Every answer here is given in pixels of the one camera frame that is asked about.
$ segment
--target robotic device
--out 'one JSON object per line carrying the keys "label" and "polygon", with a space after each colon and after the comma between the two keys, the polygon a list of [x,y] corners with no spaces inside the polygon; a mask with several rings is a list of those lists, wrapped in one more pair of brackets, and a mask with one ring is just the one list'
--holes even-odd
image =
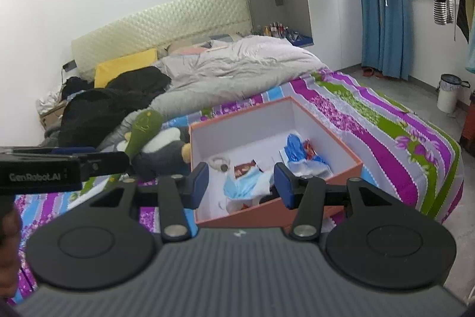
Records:
{"label": "robotic device", "polygon": [[[161,177],[155,186],[117,183],[33,234],[26,256],[40,287],[16,313],[471,315],[442,287],[456,253],[443,226],[360,178],[330,186],[297,178],[282,163],[274,177],[286,207],[298,208],[289,235],[279,228],[201,228],[191,238],[183,207],[200,204],[204,163],[187,178]],[[328,234],[320,233],[324,205],[343,205],[348,217]],[[139,225],[141,206],[160,208],[160,234]]]}

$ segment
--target cream quilted headboard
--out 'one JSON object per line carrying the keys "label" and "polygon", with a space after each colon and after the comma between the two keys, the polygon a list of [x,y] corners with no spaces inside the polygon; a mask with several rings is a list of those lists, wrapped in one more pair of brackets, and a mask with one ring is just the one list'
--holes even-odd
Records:
{"label": "cream quilted headboard", "polygon": [[173,41],[224,33],[249,34],[248,0],[176,0],[112,22],[72,41],[73,58],[86,80],[113,58]]}

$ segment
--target pink box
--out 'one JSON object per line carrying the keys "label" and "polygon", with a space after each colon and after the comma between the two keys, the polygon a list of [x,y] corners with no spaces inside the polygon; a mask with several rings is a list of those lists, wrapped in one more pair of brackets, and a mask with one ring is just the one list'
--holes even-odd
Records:
{"label": "pink box", "polygon": [[[232,165],[261,158],[282,161],[277,159],[288,134],[297,133],[302,139],[310,139],[315,151],[329,163],[333,172],[326,179],[329,184],[346,184],[349,178],[361,175],[361,160],[293,97],[193,123],[189,132],[192,167],[223,154]],[[292,224],[295,210],[288,210],[280,198],[228,214],[223,205],[225,178],[226,173],[210,168],[208,189],[195,210],[199,226],[288,228]],[[340,206],[325,207],[324,217],[341,210]]]}

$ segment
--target yellow pillow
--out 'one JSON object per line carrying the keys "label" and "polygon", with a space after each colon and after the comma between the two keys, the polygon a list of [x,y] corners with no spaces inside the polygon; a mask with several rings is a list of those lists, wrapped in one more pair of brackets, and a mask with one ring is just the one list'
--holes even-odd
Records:
{"label": "yellow pillow", "polygon": [[109,81],[122,73],[150,66],[157,60],[157,49],[126,55],[96,65],[94,87],[105,88]]}

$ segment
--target floor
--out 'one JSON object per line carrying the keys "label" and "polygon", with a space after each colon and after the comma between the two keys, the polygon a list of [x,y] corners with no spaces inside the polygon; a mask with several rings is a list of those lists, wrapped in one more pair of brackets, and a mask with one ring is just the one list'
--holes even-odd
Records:
{"label": "floor", "polygon": [[[431,121],[454,139],[460,138],[466,113],[455,111],[448,117],[437,108],[434,94],[405,81],[366,78],[361,70],[350,73],[359,83],[395,99]],[[444,223],[457,242],[457,258],[446,281],[446,287],[460,299],[466,299],[475,285],[475,159],[463,151],[465,184],[462,200]]]}

